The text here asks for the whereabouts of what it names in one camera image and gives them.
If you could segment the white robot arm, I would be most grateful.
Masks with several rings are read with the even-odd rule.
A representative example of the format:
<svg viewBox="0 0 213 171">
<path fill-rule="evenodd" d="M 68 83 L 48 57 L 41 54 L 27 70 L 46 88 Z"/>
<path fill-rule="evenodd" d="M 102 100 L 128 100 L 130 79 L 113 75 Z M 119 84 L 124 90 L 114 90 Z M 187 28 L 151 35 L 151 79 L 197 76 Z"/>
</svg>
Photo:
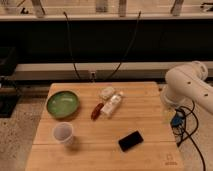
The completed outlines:
<svg viewBox="0 0 213 171">
<path fill-rule="evenodd" d="M 179 107 L 189 98 L 213 114 L 213 87 L 205 82 L 208 69 L 203 62 L 192 61 L 176 66 L 165 74 L 166 85 L 160 97 L 164 105 Z"/>
</svg>

